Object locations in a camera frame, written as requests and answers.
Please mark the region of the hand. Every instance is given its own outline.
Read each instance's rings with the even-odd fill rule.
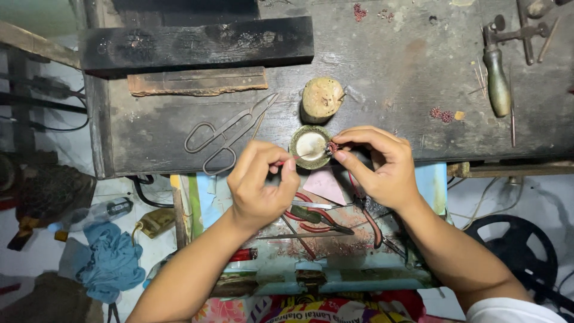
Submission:
[[[285,162],[281,183],[279,186],[265,186],[267,173],[277,174],[279,171],[272,165],[276,162]],[[300,181],[291,154],[272,143],[251,140],[227,177],[236,225],[255,233],[273,222],[291,205]]]
[[[334,157],[375,202],[400,213],[401,209],[422,198],[414,179],[414,161],[408,140],[373,126],[359,126],[341,131],[332,141],[363,144],[371,150],[374,172],[348,151],[350,147],[338,150]]]

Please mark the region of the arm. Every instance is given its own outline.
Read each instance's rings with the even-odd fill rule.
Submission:
[[[356,127],[335,136],[337,144],[372,147],[373,160],[385,164],[374,172],[344,149],[337,159],[376,202],[394,209],[440,281],[452,289],[466,312],[477,301],[509,297],[532,302],[510,270],[488,249],[440,219],[419,194],[407,140],[372,126]]]
[[[285,162],[279,186],[265,186]],[[186,322],[203,306],[229,258],[289,207],[299,187],[295,160],[271,143],[251,141],[227,177],[233,205],[178,252],[139,298],[126,323]]]

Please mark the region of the small round dish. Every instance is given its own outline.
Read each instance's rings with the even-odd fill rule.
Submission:
[[[302,156],[295,160],[299,167],[316,170],[325,166],[331,157],[325,147],[331,141],[331,135],[322,126],[304,125],[295,130],[289,143],[289,152]]]

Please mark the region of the person's left hand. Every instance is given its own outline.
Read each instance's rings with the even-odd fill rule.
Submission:
[[[276,162],[285,162],[281,183],[265,186],[267,173],[276,174],[279,170],[272,165]],[[300,181],[291,154],[272,143],[251,140],[227,177],[236,225],[255,233],[273,222],[291,205]]]

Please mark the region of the white sleeve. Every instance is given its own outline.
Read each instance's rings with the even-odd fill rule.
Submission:
[[[470,307],[466,317],[468,323],[566,323],[543,306],[506,297],[478,301]]]

